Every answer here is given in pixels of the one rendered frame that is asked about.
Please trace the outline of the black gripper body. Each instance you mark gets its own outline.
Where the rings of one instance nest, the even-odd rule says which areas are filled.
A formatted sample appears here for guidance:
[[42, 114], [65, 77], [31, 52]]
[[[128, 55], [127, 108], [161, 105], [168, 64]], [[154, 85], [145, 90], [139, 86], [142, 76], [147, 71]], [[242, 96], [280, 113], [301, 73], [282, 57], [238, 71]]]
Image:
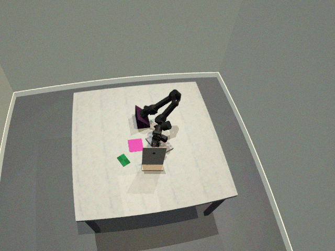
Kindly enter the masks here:
[[154, 131], [152, 132], [152, 135], [153, 135], [154, 138], [159, 138], [159, 139], [160, 139], [160, 137], [161, 137], [161, 133], [162, 133], [161, 130], [156, 129], [156, 130], [154, 130]]

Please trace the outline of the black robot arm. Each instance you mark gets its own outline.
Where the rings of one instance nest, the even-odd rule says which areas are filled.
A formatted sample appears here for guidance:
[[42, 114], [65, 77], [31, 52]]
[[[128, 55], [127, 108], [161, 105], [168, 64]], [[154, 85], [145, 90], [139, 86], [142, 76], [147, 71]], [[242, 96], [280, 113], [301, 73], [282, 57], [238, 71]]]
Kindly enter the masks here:
[[[172, 128], [172, 126], [170, 124], [170, 121], [166, 122], [166, 118], [175, 109], [175, 107], [178, 106], [180, 100], [181, 100], [181, 93], [178, 92], [176, 89], [174, 89], [170, 92], [169, 96], [163, 98], [158, 103], [149, 105], [149, 106], [145, 105], [143, 109], [139, 111], [139, 115], [142, 118], [145, 118], [148, 115], [154, 115], [158, 113], [159, 108], [163, 107], [164, 105], [172, 101], [170, 105], [163, 111], [163, 113], [161, 113], [155, 118], [155, 123], [157, 123], [157, 125], [154, 126], [155, 130], [156, 129], [159, 129], [161, 131], [169, 130]], [[160, 141], [166, 143], [167, 140], [168, 140], [168, 137], [161, 134]]]

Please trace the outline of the translucent magenta square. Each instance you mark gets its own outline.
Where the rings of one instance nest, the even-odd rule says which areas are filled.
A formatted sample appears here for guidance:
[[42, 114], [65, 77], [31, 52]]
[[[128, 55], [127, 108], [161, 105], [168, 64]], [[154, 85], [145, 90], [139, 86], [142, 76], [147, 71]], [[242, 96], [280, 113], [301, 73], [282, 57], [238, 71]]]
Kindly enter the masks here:
[[128, 140], [129, 152], [143, 151], [142, 140]]

